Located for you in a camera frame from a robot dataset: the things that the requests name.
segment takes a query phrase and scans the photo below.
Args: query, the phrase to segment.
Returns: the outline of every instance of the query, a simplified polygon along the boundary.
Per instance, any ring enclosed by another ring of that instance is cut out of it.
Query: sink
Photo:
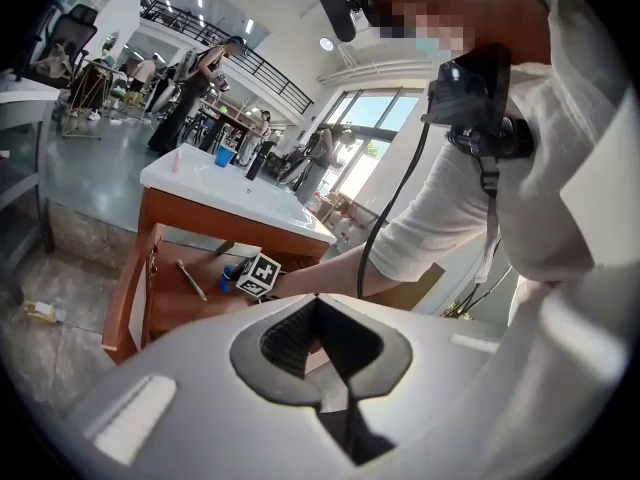
[[[333,234],[293,194],[189,144],[167,153],[140,173],[140,183],[256,222],[332,244]]]

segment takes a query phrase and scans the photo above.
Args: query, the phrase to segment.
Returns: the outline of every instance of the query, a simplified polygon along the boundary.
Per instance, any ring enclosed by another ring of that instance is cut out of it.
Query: glass railing
[[[158,0],[154,0],[146,6],[140,15],[146,20],[160,23],[195,39],[204,46],[213,46],[229,37],[229,34],[215,25],[201,22],[197,16],[188,11],[176,7],[169,8]],[[248,49],[246,55],[230,57],[229,60],[261,81],[300,114],[304,113],[313,103],[293,82],[253,50]]]

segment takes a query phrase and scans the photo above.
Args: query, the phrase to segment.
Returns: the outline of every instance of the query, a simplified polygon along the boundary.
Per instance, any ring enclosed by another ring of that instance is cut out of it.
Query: light fixture
[[[323,37],[320,39],[320,46],[322,46],[323,50],[330,52],[333,50],[333,41],[328,37]]]

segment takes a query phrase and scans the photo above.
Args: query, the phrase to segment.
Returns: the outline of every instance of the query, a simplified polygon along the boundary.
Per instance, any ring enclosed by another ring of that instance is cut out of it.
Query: blue cup
[[[220,145],[218,148],[218,152],[216,153],[216,165],[220,167],[226,167],[231,162],[233,155],[236,154],[234,149],[231,149],[228,146]]]

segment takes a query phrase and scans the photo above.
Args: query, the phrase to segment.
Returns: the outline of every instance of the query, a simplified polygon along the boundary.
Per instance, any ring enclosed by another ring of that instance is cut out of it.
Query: black chair
[[[98,11],[95,9],[83,4],[78,4],[71,9],[69,13],[60,16],[53,26],[51,34],[47,38],[47,44],[44,50],[37,59],[46,59],[56,44],[62,45],[66,54],[69,56],[69,64],[73,67],[71,79],[50,78],[38,73],[35,69],[30,69],[25,76],[31,80],[57,89],[64,89],[71,85],[82,65],[82,59],[89,53],[83,48],[98,32],[98,29],[93,24],[97,15]]]

